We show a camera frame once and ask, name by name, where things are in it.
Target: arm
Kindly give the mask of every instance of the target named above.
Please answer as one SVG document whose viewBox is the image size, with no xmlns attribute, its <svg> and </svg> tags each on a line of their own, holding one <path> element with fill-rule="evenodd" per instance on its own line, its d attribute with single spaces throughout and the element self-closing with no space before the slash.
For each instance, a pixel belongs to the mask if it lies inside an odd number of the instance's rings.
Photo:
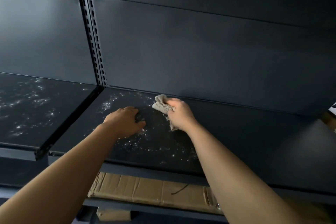
<svg viewBox="0 0 336 224">
<path fill-rule="evenodd" d="M 141 130 L 138 110 L 120 108 L 88 137 L 46 168 L 0 207 L 0 223 L 71 223 L 118 138 Z"/>
<path fill-rule="evenodd" d="M 297 224 L 300 217 L 240 159 L 222 145 L 194 118 L 179 99 L 166 101 L 174 107 L 171 122 L 191 138 L 208 183 L 230 224 Z"/>
</svg>

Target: folded cloth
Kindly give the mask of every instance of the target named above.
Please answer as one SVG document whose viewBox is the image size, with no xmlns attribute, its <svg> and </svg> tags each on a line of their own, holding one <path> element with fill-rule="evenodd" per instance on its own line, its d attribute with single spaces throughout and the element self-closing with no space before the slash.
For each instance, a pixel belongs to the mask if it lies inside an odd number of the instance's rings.
<svg viewBox="0 0 336 224">
<path fill-rule="evenodd" d="M 167 96 L 166 96 L 166 95 L 163 95 L 163 94 L 162 94 L 162 95 L 158 95 L 158 96 L 155 97 L 155 101 L 156 101 L 156 103 L 154 103 L 154 104 L 152 105 L 152 107 L 153 107 L 155 110 L 158 110 L 158 111 L 162 112 L 163 114 L 166 114 L 166 115 L 167 115 L 169 110 L 174 110 L 174 107 L 172 107 L 172 106 L 166 104 L 166 103 L 165 103 L 166 100 L 167 100 Z M 171 129 L 172 131 L 174 131 L 174 130 L 178 130 L 178 128 L 175 127 L 175 126 L 171 123 L 171 121 L 170 121 L 170 129 Z"/>
</svg>

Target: forearm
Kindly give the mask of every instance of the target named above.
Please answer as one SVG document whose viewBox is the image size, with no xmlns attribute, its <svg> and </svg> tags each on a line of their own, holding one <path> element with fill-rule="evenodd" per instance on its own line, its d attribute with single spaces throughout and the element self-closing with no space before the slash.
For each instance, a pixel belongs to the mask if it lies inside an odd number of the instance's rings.
<svg viewBox="0 0 336 224">
<path fill-rule="evenodd" d="M 267 184 L 206 129 L 193 124 L 187 133 L 230 224 L 300 222 Z"/>
<path fill-rule="evenodd" d="M 99 125 L 2 205 L 1 223 L 71 223 L 116 140 Z"/>
</svg>

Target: person's left hand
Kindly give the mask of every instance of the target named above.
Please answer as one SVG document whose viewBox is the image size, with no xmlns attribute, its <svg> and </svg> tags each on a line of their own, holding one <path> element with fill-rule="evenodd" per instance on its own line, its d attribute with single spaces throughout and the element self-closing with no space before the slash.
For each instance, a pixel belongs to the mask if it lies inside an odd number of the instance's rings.
<svg viewBox="0 0 336 224">
<path fill-rule="evenodd" d="M 145 121 L 135 122 L 135 115 L 138 113 L 135 107 L 119 108 L 106 116 L 103 125 L 111 132 L 116 133 L 118 138 L 129 137 L 139 132 L 146 125 Z"/>
</svg>

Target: hand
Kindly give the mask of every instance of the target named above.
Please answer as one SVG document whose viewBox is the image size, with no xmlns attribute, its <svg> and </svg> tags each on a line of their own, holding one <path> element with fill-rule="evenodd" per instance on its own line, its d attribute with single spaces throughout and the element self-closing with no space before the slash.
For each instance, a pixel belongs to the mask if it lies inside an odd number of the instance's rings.
<svg viewBox="0 0 336 224">
<path fill-rule="evenodd" d="M 190 127 L 198 124 L 187 103 L 178 98 L 168 98 L 166 103 L 174 107 L 174 110 L 168 111 L 168 117 L 174 126 L 187 132 Z"/>
<path fill-rule="evenodd" d="M 106 125 L 116 132 L 118 138 L 129 137 L 139 132 L 146 125 L 145 121 L 135 122 L 135 115 L 138 111 L 138 109 L 131 106 L 119 108 L 106 116 L 102 125 Z"/>
</svg>

